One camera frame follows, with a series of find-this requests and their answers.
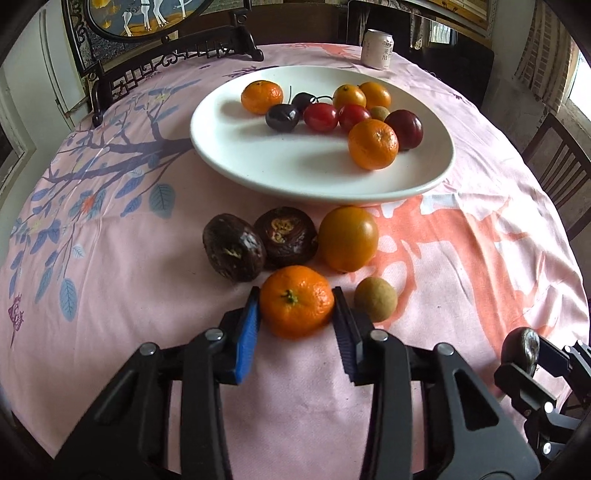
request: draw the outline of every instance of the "painting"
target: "painting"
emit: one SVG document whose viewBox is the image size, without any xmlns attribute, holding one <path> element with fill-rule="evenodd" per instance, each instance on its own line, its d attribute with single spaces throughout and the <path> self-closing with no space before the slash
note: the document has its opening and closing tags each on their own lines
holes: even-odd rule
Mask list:
<svg viewBox="0 0 591 480">
<path fill-rule="evenodd" d="M 87 0 L 89 15 L 104 32 L 132 40 L 169 30 L 211 0 Z"/>
</svg>

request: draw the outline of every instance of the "window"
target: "window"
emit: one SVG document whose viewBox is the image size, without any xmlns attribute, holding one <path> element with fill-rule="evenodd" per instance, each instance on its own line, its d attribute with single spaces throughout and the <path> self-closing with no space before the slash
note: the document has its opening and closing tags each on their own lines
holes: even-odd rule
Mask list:
<svg viewBox="0 0 591 480">
<path fill-rule="evenodd" d="M 573 102 L 587 119 L 591 120 L 591 67 L 579 53 L 576 72 L 574 74 L 573 88 L 570 91 L 569 100 Z"/>
</svg>

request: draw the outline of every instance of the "orange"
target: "orange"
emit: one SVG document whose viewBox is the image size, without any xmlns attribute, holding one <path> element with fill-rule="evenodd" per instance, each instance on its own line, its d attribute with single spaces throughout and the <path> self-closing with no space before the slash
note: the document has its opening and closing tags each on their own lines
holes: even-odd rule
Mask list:
<svg viewBox="0 0 591 480">
<path fill-rule="evenodd" d="M 281 338 L 297 340 L 330 321 L 335 297 L 328 280 L 303 265 L 277 270 L 261 287 L 263 320 Z"/>
<path fill-rule="evenodd" d="M 250 113 L 265 115 L 273 105 L 283 102 L 283 90 L 276 83 L 257 80 L 246 86 L 240 102 Z"/>
<path fill-rule="evenodd" d="M 370 118 L 349 132 L 349 153 L 354 162 L 366 170 L 380 170 L 398 155 L 398 137 L 384 122 Z"/>
</svg>

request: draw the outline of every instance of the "curtain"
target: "curtain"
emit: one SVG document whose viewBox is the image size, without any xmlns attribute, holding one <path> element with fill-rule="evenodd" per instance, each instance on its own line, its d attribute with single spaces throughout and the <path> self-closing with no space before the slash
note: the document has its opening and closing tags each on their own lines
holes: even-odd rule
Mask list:
<svg viewBox="0 0 591 480">
<path fill-rule="evenodd" d="M 556 115 L 567 89 L 573 40 L 554 12 L 542 0 L 535 3 L 530 34 L 515 72 Z"/>
</svg>

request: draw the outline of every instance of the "dark cherry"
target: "dark cherry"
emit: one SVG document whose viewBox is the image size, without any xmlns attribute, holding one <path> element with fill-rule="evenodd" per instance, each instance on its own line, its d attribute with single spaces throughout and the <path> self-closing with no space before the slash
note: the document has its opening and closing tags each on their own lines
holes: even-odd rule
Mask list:
<svg viewBox="0 0 591 480">
<path fill-rule="evenodd" d="M 291 104 L 297 108 L 300 115 L 304 113 L 304 110 L 308 108 L 312 103 L 316 101 L 316 97 L 311 93 L 300 92 L 291 101 Z"/>
<path fill-rule="evenodd" d="M 396 132 L 400 150 L 417 148 L 423 141 L 423 125 L 418 117 L 408 110 L 396 110 L 384 120 Z"/>
<path fill-rule="evenodd" d="M 273 105 L 265 115 L 267 125 L 273 130 L 282 133 L 291 132 L 300 121 L 300 118 L 301 115 L 298 109 L 288 103 Z"/>
</svg>

